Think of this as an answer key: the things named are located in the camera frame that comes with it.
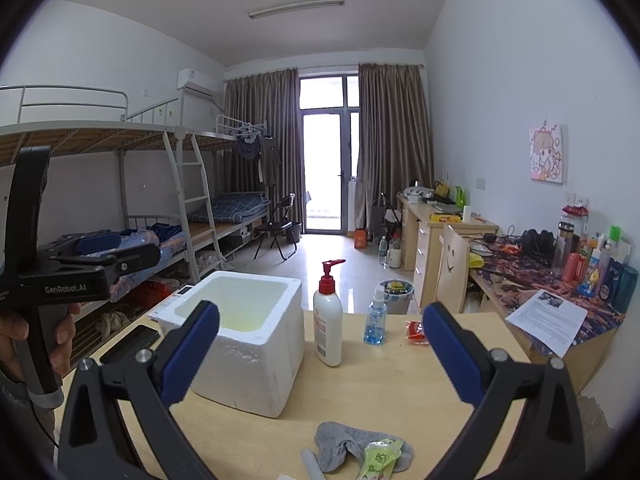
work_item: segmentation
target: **human hand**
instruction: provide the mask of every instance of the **human hand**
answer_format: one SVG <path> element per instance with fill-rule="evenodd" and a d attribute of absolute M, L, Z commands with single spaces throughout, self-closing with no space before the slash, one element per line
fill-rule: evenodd
<path fill-rule="evenodd" d="M 49 354 L 53 370 L 61 376 L 71 368 L 71 341 L 76 335 L 73 314 L 80 314 L 80 305 L 72 303 L 63 319 L 56 327 L 56 346 Z M 29 335 L 29 325 L 20 314 L 11 312 L 0 316 L 0 368 L 12 381 L 23 383 L 24 374 L 20 368 L 12 340 L 22 341 Z"/>

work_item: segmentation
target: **bunk bed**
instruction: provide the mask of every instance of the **bunk bed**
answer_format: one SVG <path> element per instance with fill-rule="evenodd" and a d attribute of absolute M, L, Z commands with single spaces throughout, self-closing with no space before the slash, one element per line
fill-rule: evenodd
<path fill-rule="evenodd" d="M 56 91 L 56 100 L 34 100 L 33 94 L 42 95 L 42 91 Z M 68 91 L 71 100 L 59 99 Z M 176 262 L 185 260 L 188 264 L 191 283 L 199 282 L 201 277 L 216 267 L 221 267 L 225 261 L 225 254 L 220 250 L 219 240 L 229 234 L 239 231 L 242 227 L 261 221 L 268 215 L 268 202 L 264 208 L 256 210 L 255 214 L 243 218 L 241 222 L 216 223 L 209 194 L 207 173 L 201 154 L 201 149 L 216 152 L 232 148 L 239 138 L 256 137 L 266 134 L 266 123 L 250 124 L 235 118 L 218 115 L 215 126 L 211 131 L 194 130 L 184 126 L 184 102 L 187 94 L 194 94 L 198 98 L 211 101 L 218 108 L 213 95 L 203 92 L 187 90 L 178 92 L 174 98 L 156 103 L 135 113 L 129 113 L 129 97 L 123 91 L 91 88 L 82 86 L 60 85 L 23 85 L 1 86 L 2 94 L 14 92 L 19 95 L 16 110 L 16 122 L 0 126 L 0 167 L 15 163 L 21 148 L 27 146 L 52 146 L 52 156 L 77 155 L 81 153 L 116 152 L 118 155 L 118 180 L 120 201 L 122 205 L 122 219 L 125 228 L 140 230 L 138 240 L 145 240 L 153 233 L 146 231 L 150 224 L 166 222 L 180 225 L 182 231 L 164 242 L 158 240 L 161 250 L 160 262 L 151 269 L 141 270 L 129 276 L 122 277 L 112 288 L 111 302 L 117 301 L 132 288 L 139 285 L 160 270 Z M 171 121 L 171 107 L 179 106 L 177 120 Z M 100 108 L 119 114 L 114 120 L 37 120 L 24 121 L 26 110 L 40 108 L 41 110 L 54 107 L 56 109 L 71 107 Z M 175 192 L 178 201 L 178 214 L 130 215 L 125 187 L 125 156 L 130 151 L 165 150 L 168 155 Z M 184 152 L 194 153 L 194 162 L 184 161 Z M 187 197 L 184 192 L 185 168 L 193 166 L 200 171 L 202 178 L 202 194 Z M 204 213 L 197 215 L 195 221 L 190 221 L 187 204 L 204 203 Z M 123 241 L 129 235 L 123 235 Z M 205 269 L 198 269 L 196 251 L 213 245 L 216 261 Z M 76 321 L 92 313 L 107 301 L 85 303 Z"/>

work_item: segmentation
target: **smartphone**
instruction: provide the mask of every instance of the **smartphone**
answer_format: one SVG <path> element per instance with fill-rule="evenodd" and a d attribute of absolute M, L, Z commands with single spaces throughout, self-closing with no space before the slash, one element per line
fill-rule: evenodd
<path fill-rule="evenodd" d="M 123 363 L 130 357 L 133 357 L 138 350 L 151 346 L 159 337 L 160 333 L 158 330 L 154 330 L 145 325 L 138 325 L 102 354 L 100 356 L 100 362 L 103 365 Z"/>

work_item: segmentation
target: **styrofoam box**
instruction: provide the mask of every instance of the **styrofoam box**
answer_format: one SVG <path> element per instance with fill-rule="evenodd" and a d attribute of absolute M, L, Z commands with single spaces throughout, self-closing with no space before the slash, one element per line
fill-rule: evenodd
<path fill-rule="evenodd" d="M 220 331 L 191 383 L 194 393 L 279 416 L 304 353 L 300 280 L 219 270 L 171 298 L 154 316 L 163 334 L 181 326 L 201 300 L 220 310 Z"/>

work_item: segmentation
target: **green packet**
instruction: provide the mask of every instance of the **green packet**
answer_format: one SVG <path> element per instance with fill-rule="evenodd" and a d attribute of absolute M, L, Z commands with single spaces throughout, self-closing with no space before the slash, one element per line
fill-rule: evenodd
<path fill-rule="evenodd" d="M 364 464 L 356 480 L 388 480 L 394 470 L 396 460 L 402 452 L 400 448 L 404 442 L 393 438 L 367 444 L 364 449 Z"/>

